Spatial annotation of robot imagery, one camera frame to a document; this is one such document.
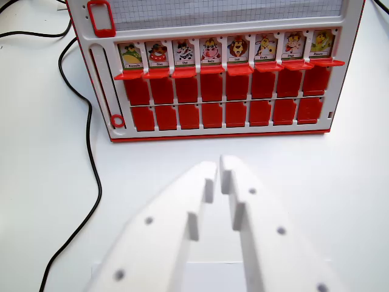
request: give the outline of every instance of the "black wire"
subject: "black wire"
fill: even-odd
[[[51,34],[51,33],[39,33],[39,32],[23,32],[23,31],[14,31],[14,32],[4,32],[0,33],[0,38],[7,37],[9,35],[33,35],[35,37],[43,37],[43,38],[59,38],[64,37],[71,29],[72,27],[72,21],[69,20],[69,24],[67,25],[67,28],[64,32]]]
[[[389,14],[389,8],[385,6],[384,3],[382,3],[380,0],[373,0],[379,7],[382,8],[383,11],[385,11],[387,14]]]
[[[100,178],[98,177],[97,169],[96,169],[96,164],[93,159],[93,154],[92,154],[92,149],[91,149],[91,140],[90,140],[90,129],[91,129],[91,117],[92,117],[92,105],[91,102],[83,97],[74,87],[69,83],[67,80],[63,70],[62,70],[62,59],[64,55],[66,54],[67,50],[73,45],[73,43],[76,41],[77,38],[74,38],[73,40],[70,41],[70,43],[65,47],[65,49],[62,51],[60,58],[58,59],[58,67],[60,69],[60,73],[62,75],[63,80],[65,81],[66,85],[83,101],[85,101],[88,104],[88,117],[86,119],[86,148],[88,149],[88,155],[89,155],[89,160],[91,162],[91,166],[93,169],[93,174],[95,175],[97,187],[98,187],[98,195],[95,204],[93,205],[92,209],[89,211],[85,219],[81,222],[79,227],[72,233],[72,235],[66,240],[66,242],[59,248],[59,250],[52,256],[52,258],[49,260],[49,263],[46,266],[46,269],[44,271],[44,275],[42,278],[42,283],[41,283],[41,288],[39,289],[40,292],[44,291],[44,286],[46,284],[47,277],[49,275],[49,271],[51,268],[51,265],[55,261],[55,259],[63,252],[63,250],[69,245],[69,243],[76,237],[76,235],[79,233],[79,231],[84,227],[84,225],[88,222],[88,220],[92,217],[93,213],[95,212],[98,204],[100,203],[100,200],[102,198],[102,183],[100,181]]]
[[[18,2],[19,0],[11,0],[5,3],[2,7],[0,7],[0,14],[3,12],[6,8],[10,7],[13,3]]]

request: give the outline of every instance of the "white table surface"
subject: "white table surface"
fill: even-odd
[[[67,11],[20,0],[0,32],[57,33]],[[367,0],[331,132],[113,144],[80,50],[64,59],[70,82],[94,106],[91,142],[102,201],[52,267],[45,291],[81,291],[124,222],[184,170],[221,154],[246,161],[280,196],[350,291],[388,291],[389,24]],[[67,88],[58,56],[74,37],[0,39],[0,291],[38,291],[46,264],[92,207],[97,187],[85,147],[87,106]],[[207,206],[191,262],[239,262],[227,198]]]

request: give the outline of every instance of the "red plastic frame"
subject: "red plastic frame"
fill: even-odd
[[[111,38],[116,36],[116,28],[115,28],[115,22],[114,18],[112,16],[111,6],[109,5],[109,2],[107,0],[93,0],[89,1],[87,4],[89,16],[91,17],[91,23],[93,26],[93,30],[95,32],[95,35],[99,38]],[[95,18],[93,17],[92,13],[92,5],[106,5],[109,15],[109,20],[111,21],[111,29],[97,29]]]

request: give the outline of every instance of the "red plastic tab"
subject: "red plastic tab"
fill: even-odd
[[[199,109],[195,105],[179,105],[178,113],[183,130],[198,129],[200,127]]]
[[[173,103],[173,84],[168,77],[150,79],[150,86],[156,105]]]
[[[119,114],[114,114],[112,117],[111,117],[111,124],[115,127],[115,128],[121,128],[123,127],[125,124],[124,124],[124,118],[119,115]]]
[[[89,1],[86,5],[88,7],[89,16],[91,17],[91,23],[92,23],[95,35],[99,38],[114,37],[116,35],[116,29],[115,29],[115,22],[114,22],[114,18],[112,17],[112,11],[111,11],[111,6],[109,5],[109,2],[107,0],[94,0],[94,1]],[[92,6],[93,5],[106,5],[107,6],[109,20],[111,22],[110,29],[97,29],[96,28],[95,18],[94,18],[93,13],[92,13]]]
[[[283,69],[278,73],[277,96],[278,97],[296,97],[300,89],[301,71],[291,71]]]
[[[251,83],[251,95],[253,99],[271,99],[275,83],[275,74],[273,72],[253,73]]]
[[[176,68],[173,72],[173,78],[189,78],[196,76],[196,68],[195,67],[182,67]]]
[[[147,82],[142,78],[124,80],[124,87],[131,105],[150,104]]]
[[[293,99],[276,100],[273,112],[273,124],[275,126],[292,125],[296,106]]]
[[[200,75],[201,98],[203,102],[218,102],[223,93],[223,79],[219,73]]]
[[[249,90],[249,76],[231,76],[227,74],[225,83],[225,94],[227,100],[244,100]]]
[[[158,128],[164,130],[177,130],[176,110],[171,105],[156,106]]]
[[[114,77],[115,80],[131,80],[141,78],[143,70],[123,70],[123,73]]]
[[[204,128],[221,128],[223,108],[218,103],[203,103],[201,112]]]
[[[225,104],[225,124],[227,127],[244,127],[246,106],[243,102],[227,102]]]
[[[254,69],[248,63],[227,65],[227,73],[229,76],[250,75],[252,72],[254,72]]]
[[[345,64],[343,61],[333,60],[332,58],[311,59],[309,62],[310,64],[321,67],[336,67],[343,66]]]
[[[303,92],[304,96],[322,96],[327,88],[330,71],[326,67],[315,66],[305,72]]]
[[[283,61],[282,65],[292,71],[296,70],[309,70],[314,67],[313,64],[307,63],[304,60],[288,60],[288,61]]]
[[[170,73],[169,68],[163,69],[150,69],[146,74],[143,75],[144,79],[158,79],[168,77]]]
[[[250,126],[268,126],[272,106],[267,100],[250,102]]]
[[[297,123],[317,123],[323,103],[319,97],[301,99],[297,112]]]
[[[221,65],[206,65],[201,66],[200,69],[200,74],[220,74],[222,72],[224,72],[224,68]]]
[[[276,61],[270,62],[256,62],[255,69],[260,72],[275,72],[284,69],[284,66],[278,64]]]
[[[154,131],[153,112],[147,106],[131,108],[137,131]]]
[[[179,103],[197,102],[197,78],[190,77],[176,79],[176,94]]]

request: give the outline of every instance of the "cartoon dog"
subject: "cartoon dog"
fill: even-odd
[[[262,53],[267,49],[271,55],[275,53],[275,46],[270,45],[274,44],[275,41],[270,41],[267,38],[267,35],[262,35],[262,40],[257,41],[255,44],[260,44],[260,47],[258,48],[258,51],[256,52],[257,56],[262,55]]]
[[[202,51],[201,60],[204,59],[217,59],[220,58],[218,45],[213,38],[210,38],[204,43],[204,50]]]
[[[150,56],[148,58],[151,61],[164,62],[167,60],[165,55],[167,50],[168,48],[165,46],[161,46],[160,44],[154,44],[151,50],[148,51],[150,53]]]
[[[301,46],[301,44],[299,43],[300,39],[301,35],[298,32],[292,32],[287,38],[285,51],[290,51],[291,53],[293,53],[294,50],[299,49],[299,47]]]
[[[176,53],[180,56],[179,57],[180,61],[186,60],[186,59],[191,60],[193,57],[192,50],[190,49],[190,47],[188,47],[188,44],[186,41],[184,41],[182,43],[180,41],[178,41]]]
[[[230,54],[233,55],[234,57],[240,57],[247,51],[247,42],[242,39],[241,36],[237,36],[235,40],[232,41],[228,45],[228,48],[230,49]]]

